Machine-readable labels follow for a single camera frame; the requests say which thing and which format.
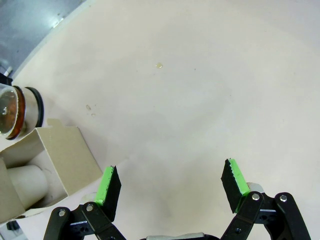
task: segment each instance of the small spot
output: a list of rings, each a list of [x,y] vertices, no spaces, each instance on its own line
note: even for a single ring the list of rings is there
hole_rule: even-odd
[[[158,69],[161,69],[163,67],[162,63],[161,62],[158,62],[156,65],[155,65]]]

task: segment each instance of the white cup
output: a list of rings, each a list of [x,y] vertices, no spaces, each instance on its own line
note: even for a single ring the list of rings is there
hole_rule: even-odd
[[[36,165],[9,168],[8,175],[25,209],[38,202],[48,193],[45,174]]]

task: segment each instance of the table surface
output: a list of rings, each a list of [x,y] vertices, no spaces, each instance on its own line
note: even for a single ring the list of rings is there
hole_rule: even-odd
[[[14,84],[40,91],[45,118],[78,126],[102,169],[118,166],[127,239],[220,237],[229,157],[269,196],[291,193],[320,239],[319,13],[316,0],[89,0]],[[49,215],[19,223],[41,239]],[[259,225],[248,239],[268,238]]]

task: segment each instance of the open box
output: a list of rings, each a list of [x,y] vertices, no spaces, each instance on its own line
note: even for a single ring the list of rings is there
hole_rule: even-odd
[[[48,119],[48,127],[30,134],[0,152],[0,223],[20,215],[31,216],[56,204],[101,177],[80,130]],[[7,169],[36,165],[45,174],[48,193],[28,211],[24,209]]]

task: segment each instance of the green tape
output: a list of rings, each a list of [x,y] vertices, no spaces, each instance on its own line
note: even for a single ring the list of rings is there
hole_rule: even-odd
[[[108,166],[102,176],[98,191],[96,192],[94,202],[102,206],[107,199],[108,188],[110,185],[111,177],[114,173],[114,167]]]
[[[250,188],[248,187],[248,184],[242,175],[240,168],[238,167],[238,164],[235,159],[230,158],[229,159],[231,170],[233,173],[233,176],[235,178],[236,184],[239,188],[240,193],[242,196],[246,196],[250,193]]]

